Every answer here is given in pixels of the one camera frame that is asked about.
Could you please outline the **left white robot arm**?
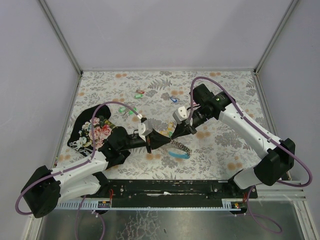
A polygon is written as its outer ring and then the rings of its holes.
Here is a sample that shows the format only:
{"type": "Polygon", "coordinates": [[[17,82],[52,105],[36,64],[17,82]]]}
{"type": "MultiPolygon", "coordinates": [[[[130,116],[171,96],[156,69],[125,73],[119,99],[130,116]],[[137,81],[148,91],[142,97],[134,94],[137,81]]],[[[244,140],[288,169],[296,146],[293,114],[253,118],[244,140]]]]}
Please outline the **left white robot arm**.
{"type": "Polygon", "coordinates": [[[103,171],[123,164],[130,150],[145,147],[149,152],[168,143],[170,138],[141,123],[138,132],[128,134],[122,126],[115,127],[106,142],[79,163],[47,168],[38,167],[20,192],[35,218],[52,212],[59,203],[84,196],[94,195],[103,189],[108,180],[103,171]]]}

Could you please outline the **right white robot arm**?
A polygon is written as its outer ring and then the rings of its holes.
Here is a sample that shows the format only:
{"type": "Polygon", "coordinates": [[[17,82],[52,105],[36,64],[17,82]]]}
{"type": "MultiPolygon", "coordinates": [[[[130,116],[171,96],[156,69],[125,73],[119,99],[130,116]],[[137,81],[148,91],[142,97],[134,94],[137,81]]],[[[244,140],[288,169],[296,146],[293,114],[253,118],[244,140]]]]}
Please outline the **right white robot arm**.
{"type": "Polygon", "coordinates": [[[260,126],[225,92],[215,95],[201,84],[192,94],[199,108],[191,110],[182,106],[173,113],[177,126],[172,139],[195,134],[197,127],[212,118],[232,128],[261,159],[257,165],[233,176],[240,189],[258,184],[272,186],[294,166],[295,143],[290,138],[282,140],[260,126]]]}

